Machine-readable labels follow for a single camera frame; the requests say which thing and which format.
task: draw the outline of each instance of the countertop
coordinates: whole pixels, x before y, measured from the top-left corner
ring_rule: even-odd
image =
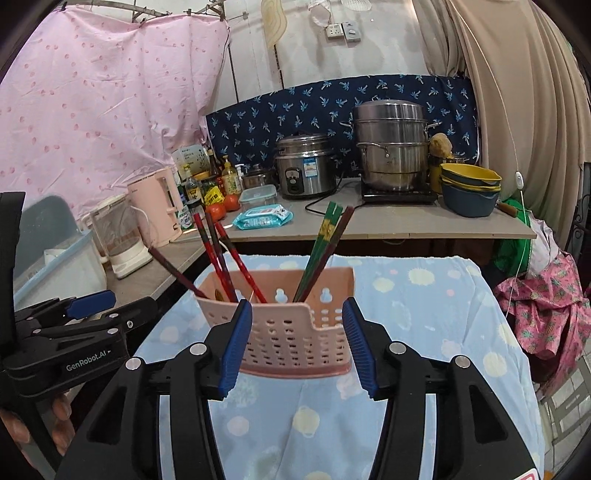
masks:
[[[201,240],[170,243],[158,250],[181,272],[188,269],[205,253]],[[175,280],[156,260],[152,260],[121,280],[115,278],[111,269],[107,270],[107,288],[115,293],[116,307],[146,296],[157,299]]]
[[[341,205],[356,206],[361,203],[359,180],[345,180],[343,187],[329,199],[313,208],[326,210],[330,200]],[[315,240],[322,216],[304,210],[309,200],[278,202],[291,210],[294,219],[279,228],[240,231],[228,228],[228,235],[236,242]],[[223,224],[229,226],[237,213],[229,214]],[[356,210],[347,230],[345,240],[358,239],[406,239],[406,238],[535,238],[535,233],[521,221],[495,209],[487,218],[464,218],[444,206],[363,206]],[[183,234],[180,241],[161,249],[162,254],[181,272],[194,263],[205,249],[196,231]],[[108,288],[115,292],[117,305],[138,300],[146,295],[157,299],[174,282],[158,262],[151,261],[126,278],[117,280],[111,270],[107,273]]]
[[[324,212],[329,201],[342,206],[361,204],[361,181],[347,179],[333,196],[316,203],[312,208]],[[240,231],[228,229],[228,235],[236,242],[315,240],[322,216],[304,210],[310,200],[287,200],[280,195],[277,202],[292,211],[294,219],[280,227]],[[344,240],[407,239],[407,238],[535,238],[535,233],[520,220],[495,209],[486,218],[465,218],[448,210],[442,198],[435,205],[402,206],[370,205],[358,208]],[[236,217],[230,214],[223,220],[228,226]]]

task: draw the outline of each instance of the beige curtain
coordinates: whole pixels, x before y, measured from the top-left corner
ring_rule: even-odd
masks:
[[[423,37],[425,64],[431,75],[454,76],[466,70],[456,27],[442,0],[413,0]]]
[[[504,197],[515,193],[520,170],[526,206],[564,248],[591,155],[591,113],[574,55],[528,0],[443,1],[475,90],[482,164],[503,177]]]

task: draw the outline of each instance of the navy blue cloth with palm print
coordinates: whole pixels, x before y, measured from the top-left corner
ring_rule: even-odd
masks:
[[[441,122],[456,155],[478,160],[478,115],[469,79],[421,75],[350,77],[309,83],[254,97],[207,116],[213,147],[232,163],[272,164],[275,143],[296,132],[325,133],[341,158],[339,174],[356,176],[359,150],[348,124],[353,108],[370,100],[398,99],[425,107],[427,119]]]

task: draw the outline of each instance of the light blue cloth with polka dots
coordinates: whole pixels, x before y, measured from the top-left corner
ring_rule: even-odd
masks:
[[[243,256],[249,270],[304,268],[308,257]],[[228,268],[237,270],[226,254]],[[333,256],[328,267],[355,270],[355,299],[366,319],[422,356],[467,355],[521,434],[538,471],[544,438],[527,358],[480,270],[463,258]],[[213,268],[196,280],[199,285]],[[138,349],[147,362],[174,357],[202,341],[209,327],[187,292]],[[435,401],[429,395],[421,480],[433,473]],[[217,448],[228,480],[366,480],[386,402],[374,402],[355,372],[315,380],[239,374],[223,402],[210,402]],[[161,400],[164,480],[174,479],[168,397]]]

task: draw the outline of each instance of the screw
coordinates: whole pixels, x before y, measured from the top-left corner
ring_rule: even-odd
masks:
[[[456,357],[456,365],[460,368],[468,368],[470,366],[470,359],[466,356],[459,355]]]
[[[137,358],[136,356],[133,356],[132,358],[130,358],[129,360],[127,360],[125,362],[125,368],[127,370],[136,370],[140,367],[140,365],[142,364],[142,361]]]
[[[406,346],[400,342],[392,342],[390,343],[390,351],[396,355],[402,355],[406,352]]]
[[[205,345],[205,343],[195,343],[194,345],[191,345],[189,352],[193,355],[203,355],[207,352],[207,345]]]

